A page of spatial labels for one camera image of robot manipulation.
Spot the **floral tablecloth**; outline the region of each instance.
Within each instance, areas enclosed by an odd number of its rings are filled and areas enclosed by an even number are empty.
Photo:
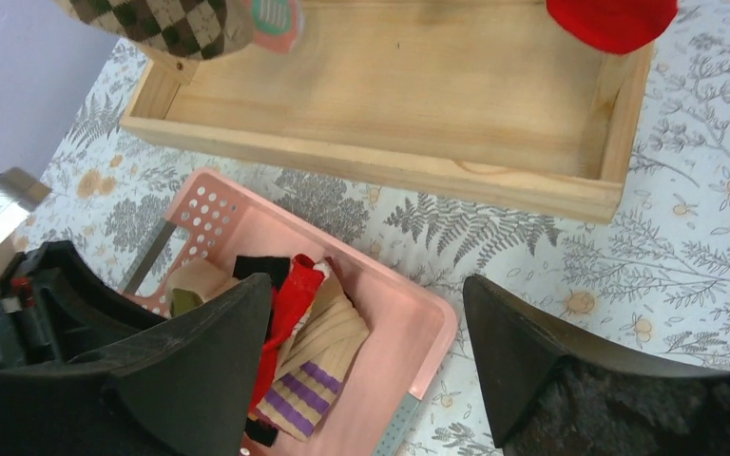
[[[43,175],[54,193],[17,245],[71,239],[115,286],[185,178],[218,169],[457,310],[456,340],[399,454],[501,454],[462,318],[462,279],[475,271],[615,342],[730,370],[730,0],[683,2],[659,40],[610,226],[147,144],[117,124],[144,64],[128,42],[116,46]]]

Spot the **pink plastic bin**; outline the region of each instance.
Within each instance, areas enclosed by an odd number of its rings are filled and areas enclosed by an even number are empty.
[[[231,272],[237,255],[332,257],[371,330],[312,438],[301,443],[282,432],[272,448],[245,439],[251,454],[371,455],[402,397],[423,399],[457,328],[446,301],[210,169],[189,177],[164,216],[190,232],[175,266],[205,256]],[[152,296],[133,299],[168,314],[162,295],[163,284]],[[230,448],[228,454],[236,456]]]

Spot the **red cloth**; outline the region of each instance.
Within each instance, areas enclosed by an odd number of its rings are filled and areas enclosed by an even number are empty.
[[[547,0],[547,11],[584,43],[627,54],[659,37],[679,12],[678,0]]]
[[[295,256],[292,260],[292,271],[281,289],[279,291],[273,289],[273,324],[270,327],[270,335],[261,348],[259,371],[256,374],[249,413],[256,409],[256,405],[273,385],[276,364],[279,361],[279,347],[292,335],[292,329],[306,314],[312,301],[315,300],[317,289],[323,283],[325,275],[312,269],[313,267],[315,262],[308,256]]]

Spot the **red component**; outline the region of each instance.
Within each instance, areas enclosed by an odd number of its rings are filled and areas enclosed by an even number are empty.
[[[292,271],[280,291],[274,290],[273,324],[270,336],[264,341],[261,349],[259,371],[256,374],[256,385],[253,388],[249,412],[256,409],[256,405],[273,385],[276,364],[279,361],[279,347],[292,335],[292,329],[312,305],[315,293],[325,279],[325,275],[312,269],[313,267],[315,262],[308,256],[295,256],[292,260]]]
[[[584,43],[627,54],[658,38],[679,12],[677,0],[547,0],[547,11]]]
[[[26,309],[35,305],[34,293],[29,277],[14,277],[10,280],[12,292],[18,296],[21,306]]]

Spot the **gray wall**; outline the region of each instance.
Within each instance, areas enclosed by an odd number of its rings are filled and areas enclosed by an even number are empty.
[[[0,169],[40,176],[117,38],[51,0],[0,0]]]

